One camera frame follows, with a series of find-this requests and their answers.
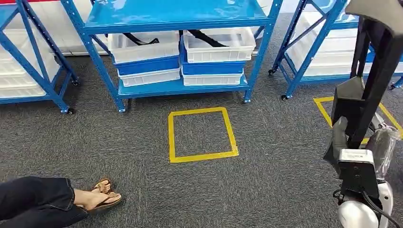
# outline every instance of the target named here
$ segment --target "jeans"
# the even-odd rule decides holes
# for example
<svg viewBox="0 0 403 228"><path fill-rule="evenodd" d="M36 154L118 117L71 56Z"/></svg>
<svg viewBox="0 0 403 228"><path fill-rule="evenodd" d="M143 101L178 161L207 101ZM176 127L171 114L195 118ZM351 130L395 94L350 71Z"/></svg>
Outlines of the jeans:
<svg viewBox="0 0 403 228"><path fill-rule="evenodd" d="M67 178L23 177L0 184L0 228L63 228L87 217Z"/></svg>

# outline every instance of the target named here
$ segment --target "gray carpet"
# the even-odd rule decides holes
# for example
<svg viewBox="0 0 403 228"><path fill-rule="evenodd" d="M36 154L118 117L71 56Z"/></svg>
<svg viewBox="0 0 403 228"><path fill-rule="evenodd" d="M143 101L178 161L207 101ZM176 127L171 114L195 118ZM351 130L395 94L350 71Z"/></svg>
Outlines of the gray carpet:
<svg viewBox="0 0 403 228"><path fill-rule="evenodd" d="M74 187L89 189L111 178L124 202L73 228L339 227L331 194L340 181L322 160L331 132L312 99L332 96L335 84L301 86L284 102L282 75L266 75L289 18L279 17L249 104L241 103L241 93L178 95L136 99L120 114L91 60L68 58L82 79L80 88L69 87L66 94L75 115L59 114L52 102L0 106L0 181L68 177ZM383 99L400 123L402 96L395 89ZM228 110L239 156L169 163L168 114L218 106ZM179 156L230 148L219 113L178 116L174 124ZM402 150L399 142L388 176L399 220Z"/></svg>

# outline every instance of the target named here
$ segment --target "yellow tape square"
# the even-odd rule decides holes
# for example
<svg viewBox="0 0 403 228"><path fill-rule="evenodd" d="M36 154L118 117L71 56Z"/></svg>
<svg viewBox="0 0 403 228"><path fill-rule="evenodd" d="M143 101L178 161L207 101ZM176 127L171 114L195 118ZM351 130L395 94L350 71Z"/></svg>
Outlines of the yellow tape square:
<svg viewBox="0 0 403 228"><path fill-rule="evenodd" d="M179 115L191 115L191 114L211 113L211 112L222 112L222 116L224 117L225 127L227 128L228 137L230 139L232 151L176 157L176 155L175 155L175 137L174 137L174 130L173 130L173 117L179 116ZM228 117L227 109L225 109L224 107L202 108L202 109L171 112L168 116L168 138L169 138L169 160L171 163L195 162L195 161L201 161L201 160L227 158L227 157L238 156L238 154L239 154L237 143L235 142L234 132L232 131L230 118Z"/></svg>
<svg viewBox="0 0 403 228"><path fill-rule="evenodd" d="M330 118L329 114L327 114L322 103L333 101L334 97L329 96L329 97L321 97L321 98L313 98L313 99L314 99L314 102L316 103L317 107L319 108L319 111L322 113L323 117L325 118L326 122L332 128L332 119ZM392 122L392 124L395 126L395 128L399 130L399 132L401 134L400 137L403 139L403 128L399 125L399 123L396 121L396 119L392 116L392 114L385 108L385 106L382 103L379 103L379 108L386 115L386 117L388 117L388 119ZM369 140L369 138L364 138L363 141L361 142L361 144L367 144L368 140Z"/></svg>

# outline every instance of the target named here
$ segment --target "flip-flop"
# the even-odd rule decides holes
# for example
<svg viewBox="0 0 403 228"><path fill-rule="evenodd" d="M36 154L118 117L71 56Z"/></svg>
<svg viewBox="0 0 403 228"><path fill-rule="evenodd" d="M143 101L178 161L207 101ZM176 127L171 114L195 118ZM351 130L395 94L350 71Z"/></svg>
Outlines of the flip-flop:
<svg viewBox="0 0 403 228"><path fill-rule="evenodd" d="M111 203L105 203L109 199L116 197L117 194L114 193L114 192L110 192L108 194L108 196L109 196L108 198L106 198L104 201L100 202L94 209L90 210L89 212L90 213L98 213L98 212L101 212L103 210L109 209L109 208L115 206L116 204L120 203L120 201L122 201L122 197L120 197L120 199L118 199L116 201L113 201Z"/></svg>
<svg viewBox="0 0 403 228"><path fill-rule="evenodd" d="M108 185L108 184L111 185L111 188L109 189L109 191L105 191L105 187L106 187L106 185ZM104 179L100 180L100 181L94 186L94 188L93 188L92 190L95 190L95 189L99 189L99 192L101 192L101 193L108 194L109 192L112 191L112 182L111 182L110 179L104 178Z"/></svg>

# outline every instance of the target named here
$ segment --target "clear plastic bag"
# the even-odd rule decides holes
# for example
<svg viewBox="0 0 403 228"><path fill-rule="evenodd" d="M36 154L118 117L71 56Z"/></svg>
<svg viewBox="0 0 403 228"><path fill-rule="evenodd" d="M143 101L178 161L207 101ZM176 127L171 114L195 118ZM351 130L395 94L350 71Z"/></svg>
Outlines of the clear plastic bag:
<svg viewBox="0 0 403 228"><path fill-rule="evenodd" d="M377 129L365 147L372 151L376 178L379 180L385 179L397 140L400 140L400 132L394 127L386 126Z"/></svg>

